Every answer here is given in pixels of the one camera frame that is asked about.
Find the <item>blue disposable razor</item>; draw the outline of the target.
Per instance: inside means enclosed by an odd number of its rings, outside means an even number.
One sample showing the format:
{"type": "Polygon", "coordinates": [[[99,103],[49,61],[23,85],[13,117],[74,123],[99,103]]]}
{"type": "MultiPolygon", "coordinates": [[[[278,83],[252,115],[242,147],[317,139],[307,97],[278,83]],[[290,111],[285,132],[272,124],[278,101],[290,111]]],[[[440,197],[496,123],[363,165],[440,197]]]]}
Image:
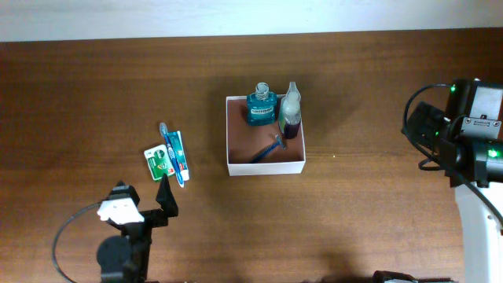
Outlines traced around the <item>blue disposable razor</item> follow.
{"type": "Polygon", "coordinates": [[[286,149],[287,146],[283,142],[282,137],[277,134],[275,136],[276,141],[266,147],[262,152],[258,153],[253,159],[249,161],[250,164],[257,164],[259,161],[263,160],[267,155],[272,153],[277,147],[280,147],[281,149],[286,149]]]}

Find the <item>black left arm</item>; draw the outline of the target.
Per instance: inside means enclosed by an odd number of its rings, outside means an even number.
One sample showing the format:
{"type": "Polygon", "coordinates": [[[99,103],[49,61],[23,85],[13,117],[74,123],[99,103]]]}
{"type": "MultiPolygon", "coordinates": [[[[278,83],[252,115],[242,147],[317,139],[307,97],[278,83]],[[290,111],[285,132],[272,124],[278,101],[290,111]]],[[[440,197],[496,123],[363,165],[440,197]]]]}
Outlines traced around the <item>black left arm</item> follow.
{"type": "Polygon", "coordinates": [[[97,211],[100,220],[120,231],[101,242],[97,262],[102,282],[145,282],[148,277],[152,230],[168,225],[178,216],[168,176],[161,178],[156,195],[157,209],[139,211],[135,188],[118,182],[97,211]]]}

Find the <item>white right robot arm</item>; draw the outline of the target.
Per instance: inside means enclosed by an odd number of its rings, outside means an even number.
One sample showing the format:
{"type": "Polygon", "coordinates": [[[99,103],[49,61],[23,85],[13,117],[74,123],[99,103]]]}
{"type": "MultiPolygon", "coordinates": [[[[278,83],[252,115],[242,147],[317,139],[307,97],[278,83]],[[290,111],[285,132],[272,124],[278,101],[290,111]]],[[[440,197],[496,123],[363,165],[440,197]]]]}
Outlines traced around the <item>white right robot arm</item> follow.
{"type": "Polygon", "coordinates": [[[479,79],[445,85],[441,110],[408,105],[402,133],[425,157],[423,171],[444,171],[461,217],[464,278],[502,280],[502,86],[479,79]]]}

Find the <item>teal toothpaste tube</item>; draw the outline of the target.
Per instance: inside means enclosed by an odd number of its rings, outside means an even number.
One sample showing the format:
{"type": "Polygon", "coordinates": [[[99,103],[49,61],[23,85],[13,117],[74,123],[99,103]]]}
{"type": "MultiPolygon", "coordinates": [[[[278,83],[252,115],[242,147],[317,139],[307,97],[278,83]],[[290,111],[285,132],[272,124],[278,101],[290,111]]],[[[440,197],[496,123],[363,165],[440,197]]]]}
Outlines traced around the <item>teal toothpaste tube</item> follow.
{"type": "Polygon", "coordinates": [[[187,160],[185,158],[185,150],[182,142],[182,133],[178,131],[171,131],[168,133],[168,137],[171,141],[174,154],[178,161],[178,167],[180,169],[182,179],[184,182],[189,181],[189,169],[187,160]]]}

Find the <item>blue toothbrush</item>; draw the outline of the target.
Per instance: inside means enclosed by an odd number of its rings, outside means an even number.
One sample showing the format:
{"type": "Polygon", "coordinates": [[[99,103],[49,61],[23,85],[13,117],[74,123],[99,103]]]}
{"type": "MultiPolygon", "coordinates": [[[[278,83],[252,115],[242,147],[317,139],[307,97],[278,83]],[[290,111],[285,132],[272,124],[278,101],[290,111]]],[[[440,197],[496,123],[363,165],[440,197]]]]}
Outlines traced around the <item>blue toothbrush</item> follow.
{"type": "Polygon", "coordinates": [[[170,140],[169,134],[168,134],[167,125],[165,123],[161,122],[159,125],[159,128],[160,128],[160,134],[164,138],[164,141],[166,143],[168,156],[169,156],[171,163],[172,163],[172,166],[174,168],[177,182],[182,188],[184,188],[185,182],[183,180],[182,173],[181,173],[180,168],[178,166],[178,161],[176,159],[174,150],[172,148],[171,140],[170,140]]]}

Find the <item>teal mouthwash bottle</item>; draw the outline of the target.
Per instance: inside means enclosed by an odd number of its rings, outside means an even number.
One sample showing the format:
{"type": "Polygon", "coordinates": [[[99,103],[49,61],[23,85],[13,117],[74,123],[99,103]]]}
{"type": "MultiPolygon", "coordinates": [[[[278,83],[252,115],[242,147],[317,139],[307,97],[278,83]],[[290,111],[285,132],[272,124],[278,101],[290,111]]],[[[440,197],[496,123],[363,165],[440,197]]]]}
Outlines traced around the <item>teal mouthwash bottle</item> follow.
{"type": "Polygon", "coordinates": [[[265,126],[276,120],[277,95],[267,83],[258,83],[247,96],[247,122],[250,126],[265,126]]]}

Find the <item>clear soap pump bottle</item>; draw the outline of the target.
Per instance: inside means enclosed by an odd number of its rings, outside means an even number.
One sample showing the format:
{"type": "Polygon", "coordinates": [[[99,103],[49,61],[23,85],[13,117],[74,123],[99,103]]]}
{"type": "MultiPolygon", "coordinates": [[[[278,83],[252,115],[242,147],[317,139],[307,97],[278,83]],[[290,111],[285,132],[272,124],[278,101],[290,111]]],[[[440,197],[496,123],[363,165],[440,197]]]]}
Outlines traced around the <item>clear soap pump bottle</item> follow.
{"type": "Polygon", "coordinates": [[[296,82],[290,82],[286,95],[281,99],[278,126],[284,139],[297,136],[301,123],[301,95],[296,82]]]}

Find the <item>green Dettol soap bar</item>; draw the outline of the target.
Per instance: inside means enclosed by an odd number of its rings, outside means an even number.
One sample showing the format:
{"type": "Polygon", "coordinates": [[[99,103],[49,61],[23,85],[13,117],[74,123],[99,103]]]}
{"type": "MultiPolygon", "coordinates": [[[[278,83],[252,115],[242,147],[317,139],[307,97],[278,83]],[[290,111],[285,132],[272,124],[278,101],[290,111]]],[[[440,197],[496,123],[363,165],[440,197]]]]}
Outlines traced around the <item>green Dettol soap bar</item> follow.
{"type": "Polygon", "coordinates": [[[152,179],[155,182],[159,182],[163,175],[170,177],[175,174],[165,145],[157,145],[151,149],[146,149],[144,151],[144,157],[147,161],[152,179]]]}

